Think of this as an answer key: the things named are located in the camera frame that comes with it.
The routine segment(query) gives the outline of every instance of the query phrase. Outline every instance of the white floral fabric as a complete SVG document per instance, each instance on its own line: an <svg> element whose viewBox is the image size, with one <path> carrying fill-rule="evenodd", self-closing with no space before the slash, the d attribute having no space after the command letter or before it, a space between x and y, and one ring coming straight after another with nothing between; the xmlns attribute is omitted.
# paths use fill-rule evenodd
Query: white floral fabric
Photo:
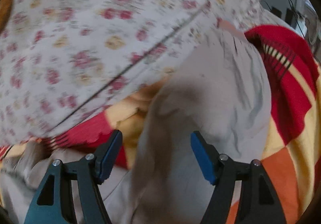
<svg viewBox="0 0 321 224"><path fill-rule="evenodd" d="M14 0L0 35L0 145L52 137L158 81L259 0Z"/></svg>

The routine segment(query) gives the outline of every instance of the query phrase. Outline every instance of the silver screw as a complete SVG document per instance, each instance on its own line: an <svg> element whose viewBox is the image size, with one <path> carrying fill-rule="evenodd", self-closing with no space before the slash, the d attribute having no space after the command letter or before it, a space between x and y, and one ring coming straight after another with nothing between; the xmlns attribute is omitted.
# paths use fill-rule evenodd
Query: silver screw
<svg viewBox="0 0 321 224"><path fill-rule="evenodd" d="M54 165L56 167L56 166L58 166L60 164L60 162L61 162L60 160L54 160L52 162L52 165Z"/></svg>
<svg viewBox="0 0 321 224"><path fill-rule="evenodd" d="M229 159L229 157L226 154L222 153L219 155L219 159L221 161L227 161Z"/></svg>
<svg viewBox="0 0 321 224"><path fill-rule="evenodd" d="M260 166L261 162L259 160L253 160L254 166Z"/></svg>
<svg viewBox="0 0 321 224"><path fill-rule="evenodd" d="M95 157L95 155L93 155L92 153L89 153L89 154L87 154L87 155L85 156L85 158L86 158L87 161L92 160L94 157Z"/></svg>

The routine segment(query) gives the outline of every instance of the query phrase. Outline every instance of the metal bolt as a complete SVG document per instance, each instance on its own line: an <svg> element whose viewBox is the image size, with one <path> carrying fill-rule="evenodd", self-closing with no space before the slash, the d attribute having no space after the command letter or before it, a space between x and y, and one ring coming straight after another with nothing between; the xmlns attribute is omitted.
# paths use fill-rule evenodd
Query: metal bolt
<svg viewBox="0 0 321 224"><path fill-rule="evenodd" d="M54 160L54 161L52 162L52 165L58 166L58 165L60 164L60 162L61 162L61 160Z"/></svg>
<svg viewBox="0 0 321 224"><path fill-rule="evenodd" d="M254 166L260 166L261 162L259 160L253 160Z"/></svg>
<svg viewBox="0 0 321 224"><path fill-rule="evenodd" d="M226 154L222 153L219 155L219 159L221 161L227 161L229 159L229 157Z"/></svg>
<svg viewBox="0 0 321 224"><path fill-rule="evenodd" d="M93 155L92 153L89 153L89 154L87 154L87 155L85 156L85 158L86 158L87 161L92 160L94 157L95 157L95 155Z"/></svg>

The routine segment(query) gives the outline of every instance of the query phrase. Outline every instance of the gray cloth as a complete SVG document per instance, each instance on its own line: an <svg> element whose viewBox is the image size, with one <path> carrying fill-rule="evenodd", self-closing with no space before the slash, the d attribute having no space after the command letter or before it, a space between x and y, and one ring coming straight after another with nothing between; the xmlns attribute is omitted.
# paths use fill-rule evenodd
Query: gray cloth
<svg viewBox="0 0 321 224"><path fill-rule="evenodd" d="M115 177L112 172L100 187L113 224L199 223L214 187L202 175L190 134L199 130L220 153L248 163L261 157L270 111L269 82L257 50L229 32L209 31L150 106L133 169L125 176L114 169ZM15 223L23 223L31 188L39 185L52 160L82 156L57 153L37 164L32 156L5 162L8 173L0 175L0 184ZM23 172L24 167L31 170ZM233 202L239 193L237 183ZM81 223L81 206L75 207Z"/></svg>

